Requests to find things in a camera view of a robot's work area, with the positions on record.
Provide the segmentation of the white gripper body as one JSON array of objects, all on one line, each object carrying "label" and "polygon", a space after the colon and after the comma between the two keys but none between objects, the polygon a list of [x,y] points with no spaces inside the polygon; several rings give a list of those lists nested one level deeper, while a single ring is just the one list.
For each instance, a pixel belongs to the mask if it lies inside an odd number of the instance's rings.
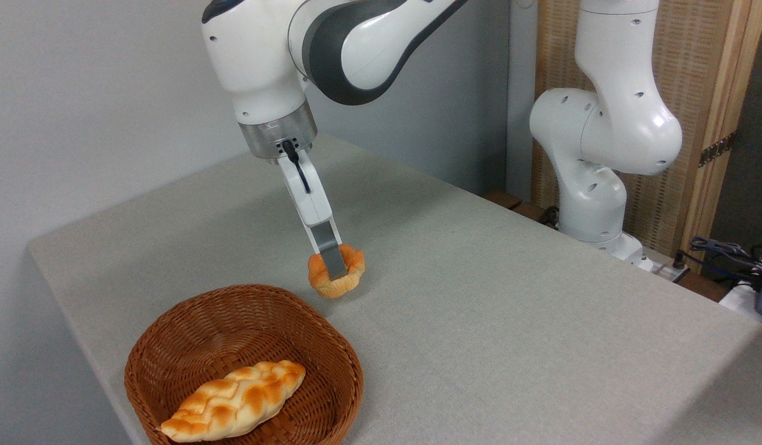
[{"label": "white gripper body", "polygon": [[298,151],[298,163],[287,156],[277,159],[300,219],[305,226],[315,226],[332,219],[332,208],[321,179],[305,150]]}]

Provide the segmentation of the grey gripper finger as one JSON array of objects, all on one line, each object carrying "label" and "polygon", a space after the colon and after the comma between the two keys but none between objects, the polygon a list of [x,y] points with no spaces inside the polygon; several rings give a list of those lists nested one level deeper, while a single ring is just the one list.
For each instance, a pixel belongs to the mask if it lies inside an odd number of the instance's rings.
[{"label": "grey gripper finger", "polygon": [[313,246],[317,253],[321,254],[330,281],[336,281],[347,275],[347,266],[339,250],[341,237],[333,219],[324,221],[309,228]]}]

